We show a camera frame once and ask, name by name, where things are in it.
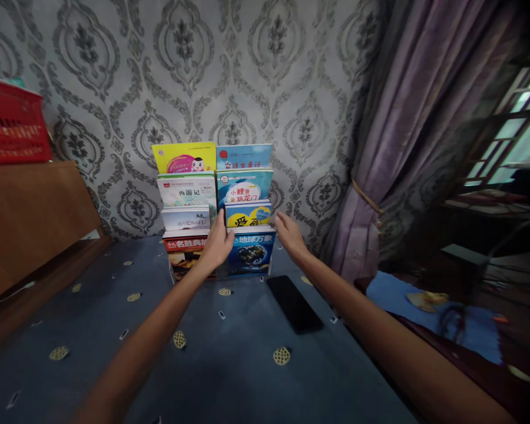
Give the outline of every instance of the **red plastic crate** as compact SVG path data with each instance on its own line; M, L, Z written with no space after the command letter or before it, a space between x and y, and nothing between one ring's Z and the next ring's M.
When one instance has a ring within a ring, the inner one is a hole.
M39 94L0 81L0 164L51 160L42 102Z

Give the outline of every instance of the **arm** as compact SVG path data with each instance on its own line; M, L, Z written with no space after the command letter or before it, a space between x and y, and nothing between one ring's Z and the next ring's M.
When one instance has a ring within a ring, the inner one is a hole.
M194 293L224 262L232 248L234 232L226 237L223 212L220 210L198 262L124 343L85 399L74 419L75 424L120 423L124 420Z
M291 218L278 213L275 223L291 259L432 422L514 422L505 409L451 362L308 252L299 227Z

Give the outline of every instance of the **white cable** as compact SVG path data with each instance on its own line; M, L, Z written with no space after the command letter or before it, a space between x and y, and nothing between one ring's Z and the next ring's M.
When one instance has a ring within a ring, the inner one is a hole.
M8 297L4 297L2 300L0 300L0 303L4 302L4 300L8 300L10 297L12 297L13 295L15 294L18 294L19 292L21 292L22 290L25 290L25 289L28 289L30 287L33 287L35 285L35 281L32 281L30 283L27 283L24 287L16 290L15 292L13 292L12 294L10 294Z

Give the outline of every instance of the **phone screen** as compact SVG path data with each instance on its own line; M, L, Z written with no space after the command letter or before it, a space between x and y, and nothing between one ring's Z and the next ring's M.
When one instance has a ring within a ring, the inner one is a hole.
M321 330L324 324L287 276L267 279L267 285L297 334Z

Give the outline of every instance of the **wallpaper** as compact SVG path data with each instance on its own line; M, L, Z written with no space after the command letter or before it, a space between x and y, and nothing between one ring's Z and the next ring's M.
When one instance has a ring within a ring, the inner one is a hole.
M273 143L313 251L349 183L384 0L0 0L0 74L44 98L116 240L161 233L151 145Z

